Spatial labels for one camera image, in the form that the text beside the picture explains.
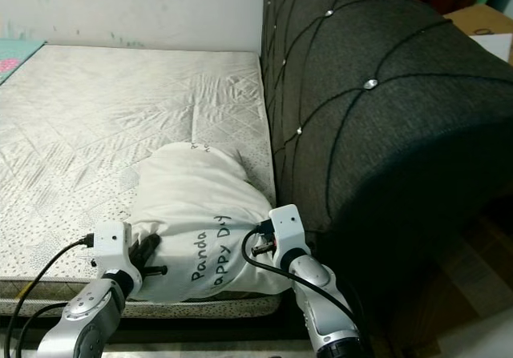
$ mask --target teal cloth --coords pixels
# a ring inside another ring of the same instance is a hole
[[[0,84],[18,69],[41,46],[43,40],[0,39]]]

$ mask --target tufted button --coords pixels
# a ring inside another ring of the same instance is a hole
[[[370,79],[367,82],[365,82],[365,84],[363,85],[363,88],[365,88],[366,90],[372,90],[377,85],[378,85],[377,79]]]

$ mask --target white wall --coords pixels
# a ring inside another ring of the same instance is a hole
[[[3,37],[260,52],[263,0],[0,0]]]
[[[513,356],[513,308],[438,339],[436,358],[509,358]]]

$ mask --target black cable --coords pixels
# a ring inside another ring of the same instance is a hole
[[[44,308],[39,309],[27,322],[23,325],[22,332],[19,334],[18,344],[16,345],[16,358],[22,358],[22,350],[23,345],[25,343],[26,332],[28,331],[30,324],[38,318],[41,314],[53,310],[54,308],[63,308],[67,305],[67,302],[62,302],[60,304],[51,304],[50,306],[46,306]]]
[[[13,335],[14,330],[14,322],[16,321],[16,317],[19,314],[20,309],[22,308],[23,302],[25,302],[26,298],[32,292],[35,285],[38,284],[38,282],[41,280],[42,276],[45,275],[45,273],[48,271],[48,269],[51,267],[52,264],[55,263],[57,259],[59,259],[65,252],[71,250],[73,247],[85,245],[87,247],[93,246],[93,235],[88,234],[84,236],[82,239],[77,240],[76,242],[73,242],[72,244],[68,244],[63,248],[61,251],[59,251],[51,260],[46,264],[45,267],[42,268],[42,270],[39,272],[38,276],[35,277],[35,279],[30,282],[29,287],[23,292],[22,296],[20,297],[18,304],[16,305],[16,308],[14,309],[14,313],[10,318],[9,326],[7,326],[6,331],[6,346],[4,347],[3,356],[4,358],[11,358],[10,357],[10,339]]]
[[[251,258],[249,258],[248,253],[246,252],[246,245],[248,244],[248,240],[252,235],[258,234],[259,230],[257,228],[251,230],[244,239],[242,240],[242,257],[246,262],[251,264],[252,266],[263,268],[264,270],[267,270],[268,272],[274,272],[275,274],[278,274],[280,276],[284,276],[285,278],[289,278],[290,280],[294,280],[298,282],[299,284],[302,284],[303,286],[306,286],[310,290],[315,291],[320,296],[324,296],[329,302],[337,306],[342,310],[344,314],[347,315],[347,317],[356,325],[356,327],[360,330],[362,328],[358,325],[359,322],[357,322],[354,314],[343,304],[341,304],[335,297],[333,297],[331,294],[325,292],[322,288],[319,288],[315,284],[311,284],[308,280],[304,280],[299,276],[295,276],[294,274],[291,274],[289,272],[285,272],[281,270],[280,268],[276,268],[274,266],[269,266],[268,264],[257,262]]]

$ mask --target white mattress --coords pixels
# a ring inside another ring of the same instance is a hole
[[[231,143],[274,203],[256,54],[44,46],[0,86],[0,117],[0,313],[62,247],[129,216],[139,162],[166,143]],[[69,251],[33,298],[69,299],[90,261]]]

